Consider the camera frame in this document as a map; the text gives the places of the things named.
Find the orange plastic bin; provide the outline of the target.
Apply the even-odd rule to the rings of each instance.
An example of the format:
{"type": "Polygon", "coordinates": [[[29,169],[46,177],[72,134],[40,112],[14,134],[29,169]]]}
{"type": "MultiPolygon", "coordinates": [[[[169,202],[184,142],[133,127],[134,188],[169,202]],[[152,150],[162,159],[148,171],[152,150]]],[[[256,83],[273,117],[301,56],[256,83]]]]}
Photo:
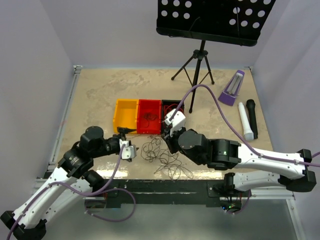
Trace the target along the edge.
{"type": "Polygon", "coordinates": [[[114,116],[113,116],[113,130],[117,133],[117,127],[136,129],[138,119],[138,99],[120,99],[116,100],[114,116]]]}

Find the small brown cable clump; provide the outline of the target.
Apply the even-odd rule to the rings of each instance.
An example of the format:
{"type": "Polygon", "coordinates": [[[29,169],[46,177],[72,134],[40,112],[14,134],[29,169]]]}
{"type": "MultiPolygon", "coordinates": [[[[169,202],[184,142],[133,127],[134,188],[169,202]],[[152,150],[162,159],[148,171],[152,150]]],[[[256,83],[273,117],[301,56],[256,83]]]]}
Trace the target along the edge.
{"type": "Polygon", "coordinates": [[[143,115],[141,128],[143,131],[157,131],[159,128],[159,115],[152,112],[146,112],[143,115]]]}

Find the red plastic bin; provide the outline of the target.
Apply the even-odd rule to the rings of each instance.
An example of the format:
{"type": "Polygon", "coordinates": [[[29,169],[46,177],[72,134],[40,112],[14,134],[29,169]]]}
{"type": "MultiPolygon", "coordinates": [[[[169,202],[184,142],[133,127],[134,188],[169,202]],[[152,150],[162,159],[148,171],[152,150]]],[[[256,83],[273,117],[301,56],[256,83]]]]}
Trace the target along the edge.
{"type": "Polygon", "coordinates": [[[137,133],[141,135],[161,134],[161,107],[159,99],[140,99],[137,113],[137,133]]]}

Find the black plastic bin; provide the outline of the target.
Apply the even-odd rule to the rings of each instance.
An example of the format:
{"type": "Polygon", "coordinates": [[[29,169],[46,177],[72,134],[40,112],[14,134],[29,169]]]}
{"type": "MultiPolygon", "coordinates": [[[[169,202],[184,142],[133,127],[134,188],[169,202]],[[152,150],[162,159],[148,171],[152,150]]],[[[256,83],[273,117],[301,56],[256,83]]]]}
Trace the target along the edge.
{"type": "Polygon", "coordinates": [[[175,109],[180,103],[180,100],[173,99],[163,99],[161,101],[161,134],[164,133],[165,130],[165,116],[167,113],[175,109]]]}

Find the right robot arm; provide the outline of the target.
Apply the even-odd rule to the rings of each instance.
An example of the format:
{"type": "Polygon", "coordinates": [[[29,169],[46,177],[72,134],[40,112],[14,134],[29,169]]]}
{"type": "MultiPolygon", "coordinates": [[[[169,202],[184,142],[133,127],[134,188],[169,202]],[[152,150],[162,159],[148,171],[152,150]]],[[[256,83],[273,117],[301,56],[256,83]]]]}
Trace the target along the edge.
{"type": "Polygon", "coordinates": [[[247,173],[230,172],[225,175],[221,190],[230,197],[238,192],[264,187],[282,187],[291,192],[311,192],[317,184],[316,174],[308,169],[312,157],[302,149],[296,153],[264,150],[258,154],[243,143],[228,139],[208,139],[193,129],[161,135],[171,154],[177,152],[196,165],[226,171],[251,169],[247,173]]]}

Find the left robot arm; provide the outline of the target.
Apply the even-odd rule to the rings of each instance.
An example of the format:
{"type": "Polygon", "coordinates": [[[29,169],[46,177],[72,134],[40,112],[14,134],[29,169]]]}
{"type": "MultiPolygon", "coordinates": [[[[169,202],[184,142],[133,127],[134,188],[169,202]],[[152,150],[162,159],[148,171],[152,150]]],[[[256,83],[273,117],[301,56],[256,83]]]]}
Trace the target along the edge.
{"type": "Polygon", "coordinates": [[[41,240],[47,232],[49,218],[59,210],[66,209],[78,197],[95,197],[109,192],[120,161],[131,162],[137,155],[138,148],[126,139],[126,134],[131,132],[130,128],[118,127],[116,134],[104,138],[101,127],[88,127],[32,197],[16,210],[7,210],[0,216],[9,229],[6,238],[41,240]],[[109,155],[117,155],[119,161],[111,177],[105,180],[92,167],[95,158],[109,155]]]}

